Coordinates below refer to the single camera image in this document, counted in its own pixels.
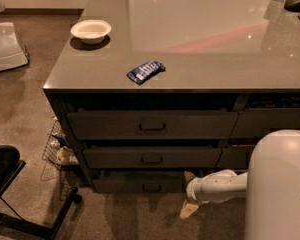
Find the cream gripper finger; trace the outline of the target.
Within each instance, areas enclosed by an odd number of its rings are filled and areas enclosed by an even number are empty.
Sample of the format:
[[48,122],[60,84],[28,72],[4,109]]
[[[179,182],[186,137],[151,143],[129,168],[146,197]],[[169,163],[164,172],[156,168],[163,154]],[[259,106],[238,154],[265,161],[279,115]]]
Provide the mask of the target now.
[[181,219],[189,218],[193,213],[195,213],[198,210],[198,208],[199,206],[197,204],[193,204],[185,200],[180,211],[180,218]]

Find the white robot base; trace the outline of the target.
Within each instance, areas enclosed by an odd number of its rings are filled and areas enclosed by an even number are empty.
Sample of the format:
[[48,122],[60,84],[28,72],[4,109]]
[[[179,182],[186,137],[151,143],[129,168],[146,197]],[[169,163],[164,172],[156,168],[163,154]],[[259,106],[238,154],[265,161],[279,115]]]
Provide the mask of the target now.
[[[5,10],[4,0],[0,0],[0,12]],[[22,44],[12,22],[0,23],[0,71],[6,71],[29,63],[29,55]]]

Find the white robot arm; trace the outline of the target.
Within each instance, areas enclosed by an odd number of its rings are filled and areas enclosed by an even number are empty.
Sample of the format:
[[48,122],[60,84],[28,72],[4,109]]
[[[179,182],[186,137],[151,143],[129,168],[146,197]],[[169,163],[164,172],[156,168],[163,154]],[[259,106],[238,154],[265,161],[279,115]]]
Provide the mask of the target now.
[[244,173],[225,169],[205,177],[184,176],[182,219],[203,204],[244,197],[245,240],[300,240],[300,130],[263,137]]

